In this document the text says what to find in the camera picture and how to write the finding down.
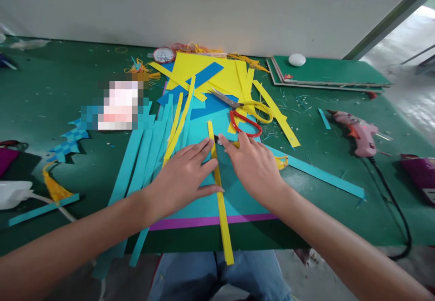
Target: green cutting mat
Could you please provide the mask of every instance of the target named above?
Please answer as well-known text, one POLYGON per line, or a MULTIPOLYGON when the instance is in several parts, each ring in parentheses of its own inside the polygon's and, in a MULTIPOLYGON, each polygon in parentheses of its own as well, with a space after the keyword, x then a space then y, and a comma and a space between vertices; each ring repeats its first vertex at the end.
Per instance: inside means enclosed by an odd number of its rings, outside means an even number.
MULTIPOLYGON (((2 49, 18 67, 17 71, 0 69, 0 141, 17 139, 28 143, 2 180, 30 180, 35 192, 48 196, 42 167, 49 158, 47 150, 65 141, 60 135, 72 129, 67 124, 80 115, 81 105, 91 105, 94 97, 102 97, 98 81, 112 73, 123 73, 131 66, 131 57, 147 63, 153 49, 127 46, 124 54, 116 53, 117 45, 53 40, 46 47, 27 52, 2 49)), ((265 66, 264 58, 260 60, 265 66)), ((415 244, 435 245, 435 208, 428 206, 407 174, 398 165, 399 154, 433 157, 435 149, 397 112, 383 96, 370 100, 365 93, 337 90, 279 87, 270 76, 255 71, 254 78, 282 108, 288 123, 301 142, 293 150, 274 121, 263 126, 264 142, 271 147, 341 177, 365 189, 367 201, 359 199, 294 168, 282 170, 287 183, 322 210, 375 245, 400 245, 405 242, 403 224, 394 206, 382 197, 386 194, 367 160, 355 157, 355 143, 348 130, 331 123, 326 130, 317 108, 350 112, 393 141, 375 138, 378 148, 393 157, 375 156, 411 229, 415 244), (307 108, 298 106, 296 97, 307 108)), ((162 94, 164 78, 148 93, 151 100, 162 94)), ((252 97, 259 100, 253 89, 252 97)), ((152 112, 158 107, 153 104, 152 112)), ((66 189, 82 193, 80 201, 66 206, 77 218, 90 215, 107 206, 125 150, 129 132, 101 133, 89 130, 90 139, 79 142, 80 154, 68 157, 52 171, 53 177, 66 189)), ((11 210, 0 211, 0 221, 43 205, 27 200, 11 210)), ((0 255, 10 252, 41 235, 59 228, 68 221, 59 211, 0 231, 0 255)), ((279 220, 229 225, 234 250, 300 248, 306 243, 279 220)), ((137 235, 128 241, 127 253, 134 247, 137 235)), ((222 250, 219 226, 185 228, 150 232, 143 252, 188 252, 222 250)))
POLYGON ((362 61, 307 58, 303 66, 294 67, 289 63, 288 56, 274 56, 274 58, 282 74, 292 75, 295 81, 392 85, 370 64, 362 61))

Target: hand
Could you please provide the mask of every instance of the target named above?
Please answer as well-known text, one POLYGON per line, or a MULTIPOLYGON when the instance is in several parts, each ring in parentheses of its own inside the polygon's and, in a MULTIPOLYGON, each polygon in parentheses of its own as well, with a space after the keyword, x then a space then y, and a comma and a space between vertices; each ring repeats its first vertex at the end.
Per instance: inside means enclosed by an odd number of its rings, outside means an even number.
POLYGON ((153 222, 165 218, 198 198, 218 191, 218 185, 199 185, 218 165, 211 159, 202 165, 212 146, 213 140, 205 138, 197 145, 184 147, 163 167, 154 181, 141 190, 145 208, 153 213, 153 222))
POLYGON ((246 191, 261 205, 273 212, 274 203, 283 191, 289 188, 281 178, 273 153, 262 143, 248 138, 246 133, 238 135, 240 147, 236 148, 222 134, 219 140, 230 156, 234 171, 246 191))

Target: green board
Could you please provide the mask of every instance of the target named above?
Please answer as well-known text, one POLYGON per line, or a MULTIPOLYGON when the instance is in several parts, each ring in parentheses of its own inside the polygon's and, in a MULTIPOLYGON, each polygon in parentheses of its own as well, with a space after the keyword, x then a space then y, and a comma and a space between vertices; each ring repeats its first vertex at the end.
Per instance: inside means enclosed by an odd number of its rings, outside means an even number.
POLYGON ((389 82, 370 64, 328 58, 307 58, 301 67, 289 63, 288 56, 274 56, 283 75, 293 76, 292 81, 304 83, 336 83, 338 85, 388 87, 389 82))
MULTIPOLYGON (((29 180, 35 193, 48 197, 42 168, 50 157, 47 152, 65 141, 61 134, 71 130, 68 122, 80 116, 81 105, 92 105, 94 98, 102 97, 98 82, 110 78, 114 72, 123 73, 132 65, 131 57, 151 61, 147 54, 153 49, 127 46, 117 53, 118 45, 93 44, 52 40, 46 47, 30 51, 1 48, 18 70, 0 69, 0 141, 16 139, 28 143, 2 180, 29 180)), ((266 66, 264 58, 255 58, 266 66)), ((301 146, 293 150, 275 122, 263 125, 264 143, 322 170, 352 182, 366 192, 367 202, 337 189, 323 181, 287 167, 283 178, 301 195, 332 217, 375 245, 404 244, 406 237, 397 211, 382 197, 386 194, 382 183, 367 160, 355 157, 355 142, 348 130, 331 122, 326 130, 317 108, 338 109, 352 113, 369 123, 375 123, 381 132, 388 131, 393 141, 375 138, 380 151, 393 155, 375 156, 379 168, 396 196, 411 229, 414 243, 435 244, 435 208, 413 185, 398 165, 399 154, 434 157, 435 149, 407 123, 384 97, 370 100, 365 93, 304 87, 280 87, 271 83, 270 75, 255 70, 254 78, 282 105, 281 112, 288 117, 301 146), (296 99, 306 98, 303 111, 296 99)), ((147 96, 155 101, 162 95, 165 78, 150 87, 147 96)), ((256 89, 252 97, 259 100, 256 89)), ((154 102, 151 113, 156 114, 154 102)), ((90 139, 79 141, 80 153, 72 154, 67 163, 51 171, 53 178, 83 198, 65 208, 77 218, 88 216, 107 206, 113 185, 130 138, 128 131, 102 133, 89 130, 90 139)), ((0 221, 6 221, 44 204, 27 200, 18 207, 0 211, 0 221)), ((53 211, 25 223, 0 231, 0 256, 43 234, 66 225, 68 221, 59 211, 53 211)), ((302 248, 306 243, 279 220, 229 224, 234 250, 302 248)), ((138 235, 128 240, 130 253, 138 235)), ((143 252, 193 252, 222 250, 220 227, 184 228, 150 232, 143 252)))

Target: pink glue gun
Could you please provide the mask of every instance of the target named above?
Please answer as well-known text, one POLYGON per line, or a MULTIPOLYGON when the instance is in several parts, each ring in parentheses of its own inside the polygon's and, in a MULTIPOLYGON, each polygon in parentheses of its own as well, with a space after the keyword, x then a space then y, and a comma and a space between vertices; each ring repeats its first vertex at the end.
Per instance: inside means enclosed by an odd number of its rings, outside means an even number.
POLYGON ((368 124, 364 120, 346 112, 327 111, 333 115, 338 123, 344 124, 349 128, 349 135, 353 136, 357 143, 356 155, 360 157, 373 157, 376 154, 376 146, 372 137, 372 135, 378 134, 376 126, 368 124))

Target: right hand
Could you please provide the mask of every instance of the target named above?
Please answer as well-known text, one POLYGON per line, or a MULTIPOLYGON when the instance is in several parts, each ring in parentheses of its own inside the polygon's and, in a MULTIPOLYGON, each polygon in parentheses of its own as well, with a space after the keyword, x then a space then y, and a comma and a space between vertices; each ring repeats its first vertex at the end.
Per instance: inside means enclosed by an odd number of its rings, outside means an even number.
POLYGON ((248 138, 244 132, 238 135, 239 148, 222 134, 219 135, 219 140, 230 156, 243 187, 261 205, 272 211, 280 199, 278 196, 289 188, 281 178, 273 153, 264 144, 248 138))

